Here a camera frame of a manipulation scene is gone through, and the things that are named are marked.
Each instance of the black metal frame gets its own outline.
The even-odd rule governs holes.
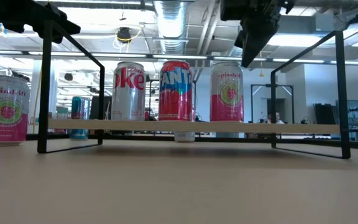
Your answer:
[[[103,143],[103,130],[97,130],[98,133],[98,143],[69,147],[67,149],[60,149],[56,151],[47,151],[47,141],[48,138],[52,139],[53,135],[48,134],[48,105],[49,105],[49,83],[50,83],[50,64],[51,64],[51,51],[52,51],[52,35],[54,32],[58,32],[68,41],[70,41],[75,47],[82,51],[89,59],[91,59],[96,65],[100,67],[100,81],[99,81],[99,111],[98,118],[103,119],[103,100],[104,100],[104,66],[84,47],[81,46],[68,32],[66,32],[62,27],[60,27],[55,21],[45,21],[44,27],[44,43],[42,49],[42,68],[41,68],[41,96],[40,96],[40,114],[39,114],[39,138],[37,144],[38,153],[51,153],[51,152],[61,152],[72,149],[80,149],[84,147],[99,146]]]
[[[347,120],[347,93],[346,93],[346,69],[345,69],[345,51],[344,51],[344,39],[343,39],[343,32],[342,31],[332,31],[327,36],[323,37],[319,42],[315,43],[311,47],[308,47],[301,53],[299,53],[297,56],[291,58],[289,61],[285,62],[278,68],[276,68],[272,73],[270,74],[270,84],[275,85],[276,84],[276,73],[280,71],[281,69],[285,68],[292,62],[294,62],[296,59],[301,58],[308,52],[312,51],[322,43],[326,42],[330,38],[335,37],[335,49],[336,49],[336,69],[337,69],[337,87],[338,87],[338,103],[339,103],[339,128],[341,132],[341,149],[342,149],[342,155],[341,156],[334,156],[329,154],[320,154],[320,153],[314,153],[314,152],[305,152],[305,151],[298,151],[298,150],[292,150],[292,149],[283,149],[277,147],[277,137],[276,133],[272,133],[271,135],[271,144],[272,148],[274,149],[280,149],[285,151],[291,151],[291,152],[301,152],[306,154],[313,154],[313,155],[319,155],[319,156],[328,156],[328,157],[335,157],[340,159],[349,159],[351,157],[351,147],[350,147],[350,139],[349,139],[349,123]],[[276,112],[276,88],[272,88],[271,91],[271,112],[274,114]],[[276,123],[276,117],[272,116],[272,123]]]
[[[271,84],[251,84],[251,121],[254,122],[254,86],[264,86],[266,88],[272,88]],[[276,87],[290,87],[291,88],[291,104],[292,104],[292,123],[295,124],[295,107],[293,99],[293,85],[276,85]]]

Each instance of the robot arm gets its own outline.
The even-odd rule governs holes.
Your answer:
[[[240,31],[234,45],[242,48],[243,67],[253,61],[278,31],[280,10],[289,13],[296,0],[221,0],[221,20],[240,20]]]

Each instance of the ceiling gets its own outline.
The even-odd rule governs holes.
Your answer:
[[[185,54],[195,54],[199,44],[200,35],[203,30],[203,15],[210,0],[186,0],[188,1],[188,10],[186,18],[186,47]],[[158,40],[158,28],[156,24],[156,14],[153,11],[140,11],[128,9],[116,9],[112,1],[106,0],[61,0],[53,1],[60,10],[65,12],[68,20],[81,26],[81,33],[74,35],[74,38],[85,47],[89,52],[127,52],[136,54],[160,54],[160,41]],[[358,0],[354,1],[305,1],[299,0],[296,7],[290,12],[291,16],[301,16],[314,18],[316,14],[332,15],[335,26],[341,27],[343,24],[338,20],[347,20],[346,16],[358,13]],[[130,27],[132,36],[137,37],[128,44],[120,44],[116,40],[116,32],[120,27]],[[207,54],[213,55],[229,55],[233,53],[234,40],[239,30],[239,21],[220,21],[218,20],[216,29],[214,30],[213,39],[208,46]],[[305,47],[279,47],[267,45],[261,52],[263,57],[279,57],[290,58],[304,50]],[[7,30],[0,37],[0,50],[20,50],[20,51],[42,51],[42,39],[32,31],[30,26],[25,27],[23,34],[16,34]],[[358,58],[358,48],[347,47],[347,59]],[[53,44],[54,52],[76,52],[78,51],[69,41],[63,40],[61,44]],[[307,58],[321,58],[322,56],[334,58],[334,48],[325,47],[316,50],[313,54],[307,55]],[[112,85],[113,71],[119,61],[116,59],[103,60],[102,63],[106,67],[106,85]],[[98,85],[97,71],[98,67],[90,60],[76,59],[58,59],[54,60],[55,65],[60,69],[59,85],[80,85],[76,81],[68,82],[64,80],[66,72],[83,71],[85,73],[95,74],[94,85]],[[0,57],[0,74],[5,74],[7,69],[32,76],[33,59],[24,57]],[[163,61],[141,62],[145,67],[147,74],[152,79],[158,79]],[[277,64],[263,65],[264,67],[276,67]],[[251,68],[260,67],[260,63],[253,63]],[[157,90],[154,98],[158,97],[158,82],[153,82],[152,89]],[[67,103],[71,100],[72,95],[91,95],[86,88],[65,88],[59,90],[58,102]],[[152,108],[158,109],[158,102],[153,103]]]

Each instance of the pink and white can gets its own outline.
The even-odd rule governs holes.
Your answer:
[[[21,78],[0,75],[0,145],[25,141],[30,88]]]
[[[237,62],[217,63],[212,69],[210,118],[244,122],[242,69]]]
[[[114,71],[111,119],[144,121],[145,76],[143,65],[120,62]]]

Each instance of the spindrift can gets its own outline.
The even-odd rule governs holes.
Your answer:
[[[112,120],[144,121],[145,77],[143,65],[120,62],[114,71]]]
[[[193,76],[186,62],[169,61],[160,73],[158,120],[191,121],[191,83]]]
[[[244,122],[242,69],[237,62],[214,65],[211,75],[211,121]]]
[[[89,119],[90,118],[90,105],[89,98],[74,96],[71,102],[71,118],[72,119]],[[87,140],[87,129],[72,129],[70,132],[70,139],[73,140]]]
[[[21,78],[0,75],[0,145],[25,141],[30,89]]]

